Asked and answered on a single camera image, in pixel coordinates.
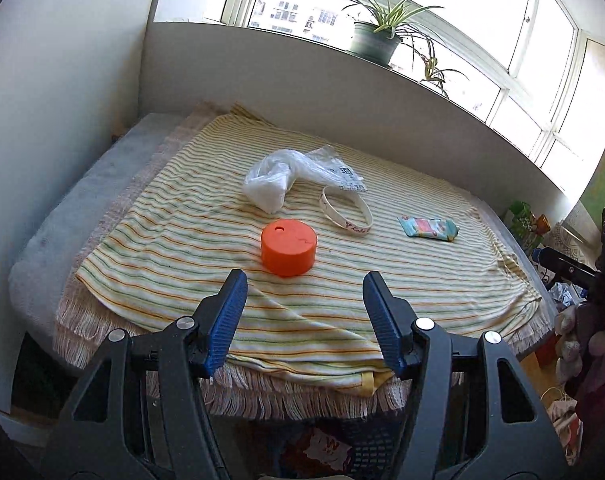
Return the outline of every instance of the white bracelet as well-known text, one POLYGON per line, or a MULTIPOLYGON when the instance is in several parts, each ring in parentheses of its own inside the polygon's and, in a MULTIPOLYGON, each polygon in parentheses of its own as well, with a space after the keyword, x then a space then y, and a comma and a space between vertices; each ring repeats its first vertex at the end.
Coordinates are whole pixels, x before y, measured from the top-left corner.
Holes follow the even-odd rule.
POLYGON ((365 203, 365 201, 361 198, 361 196, 356 191, 348 191, 345 189, 340 189, 340 187, 335 186, 327 186, 323 189, 323 194, 321 194, 321 209, 323 213, 329 218, 334 224, 339 225, 343 229, 347 229, 358 235, 366 235, 369 231, 371 231, 372 225, 374 224, 374 217, 372 216, 372 212, 369 209, 369 206, 365 203), (334 196, 344 196, 351 200, 354 204, 358 206, 358 208, 362 211, 365 216, 365 221, 367 225, 361 226, 353 223, 352 221, 347 220, 344 216, 342 216, 336 208, 329 203, 327 200, 327 192, 334 196))

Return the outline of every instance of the orange bottle cap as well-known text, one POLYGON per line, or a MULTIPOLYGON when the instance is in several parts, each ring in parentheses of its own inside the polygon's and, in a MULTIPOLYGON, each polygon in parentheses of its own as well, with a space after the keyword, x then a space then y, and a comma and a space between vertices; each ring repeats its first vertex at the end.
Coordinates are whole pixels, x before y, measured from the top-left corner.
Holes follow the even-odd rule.
POLYGON ((316 233, 297 220, 276 220, 263 229, 260 257, 277 276, 298 276, 311 269, 316 259, 316 233))

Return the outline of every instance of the blue gripper pad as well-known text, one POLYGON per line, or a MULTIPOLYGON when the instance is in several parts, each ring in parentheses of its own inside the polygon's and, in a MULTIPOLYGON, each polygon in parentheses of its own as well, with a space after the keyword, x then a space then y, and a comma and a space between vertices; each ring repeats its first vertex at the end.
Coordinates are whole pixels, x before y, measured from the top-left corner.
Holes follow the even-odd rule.
POLYGON ((202 364, 210 377, 224 364, 227 357, 231 339, 247 301, 247 275, 241 270, 232 270, 214 298, 220 302, 220 310, 208 332, 208 352, 202 364))
POLYGON ((378 272, 369 272, 365 276, 363 280, 363 301, 365 302, 369 319, 374 327, 385 364, 399 376, 407 367, 401 346, 401 331, 391 316, 383 294, 386 292, 385 296, 388 295, 390 298, 393 298, 393 296, 391 296, 386 285, 386 291, 380 290, 379 285, 374 279, 375 275, 382 281, 378 272))

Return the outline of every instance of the plant pot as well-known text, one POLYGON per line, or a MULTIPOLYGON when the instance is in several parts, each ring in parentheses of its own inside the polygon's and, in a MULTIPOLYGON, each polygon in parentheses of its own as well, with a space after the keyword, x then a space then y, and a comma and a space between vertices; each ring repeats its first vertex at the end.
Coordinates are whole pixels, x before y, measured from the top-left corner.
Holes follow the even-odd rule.
POLYGON ((391 56, 402 40, 398 36, 390 39, 388 29, 374 32, 376 28, 372 23, 354 23, 354 36, 349 52, 387 68, 391 56))

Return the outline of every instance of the potted plant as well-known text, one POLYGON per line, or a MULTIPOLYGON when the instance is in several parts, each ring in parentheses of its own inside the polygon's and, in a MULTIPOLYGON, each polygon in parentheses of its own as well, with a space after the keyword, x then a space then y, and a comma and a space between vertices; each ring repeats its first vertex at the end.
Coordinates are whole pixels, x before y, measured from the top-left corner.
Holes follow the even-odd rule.
POLYGON ((355 19, 349 52, 384 67, 389 66, 391 56, 403 39, 411 40, 411 47, 416 53, 418 51, 413 46, 414 39, 432 41, 423 30, 427 28, 414 22, 412 17, 429 9, 442 9, 440 6, 417 7, 409 0, 401 0, 393 7, 390 0, 387 0, 387 6, 378 4, 376 0, 350 1, 353 3, 343 7, 343 10, 349 7, 364 7, 373 22, 355 19))
POLYGON ((467 81, 469 78, 463 74, 460 70, 454 68, 438 68, 438 58, 436 57, 436 50, 433 40, 427 41, 427 54, 423 54, 417 48, 413 47, 414 53, 420 56, 422 62, 425 64, 425 78, 420 80, 420 83, 430 83, 435 86, 443 97, 449 99, 449 95, 445 91, 445 72, 455 72, 464 76, 467 81))

